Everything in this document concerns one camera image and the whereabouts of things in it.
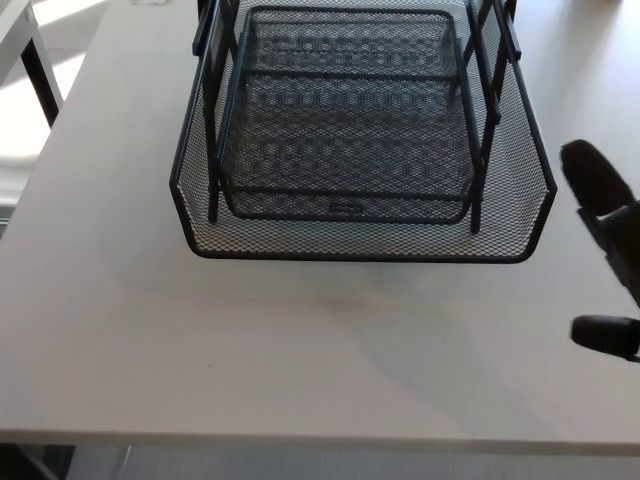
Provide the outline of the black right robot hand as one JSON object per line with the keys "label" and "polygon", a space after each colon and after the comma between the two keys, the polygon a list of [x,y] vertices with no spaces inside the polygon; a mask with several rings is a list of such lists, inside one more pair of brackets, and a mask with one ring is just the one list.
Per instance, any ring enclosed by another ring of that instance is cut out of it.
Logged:
{"label": "black right robot hand", "polygon": [[[639,301],[639,199],[591,143],[561,147],[562,171],[579,205],[578,215],[635,302]],[[610,315],[573,319],[571,340],[586,349],[637,363],[639,321]]]}

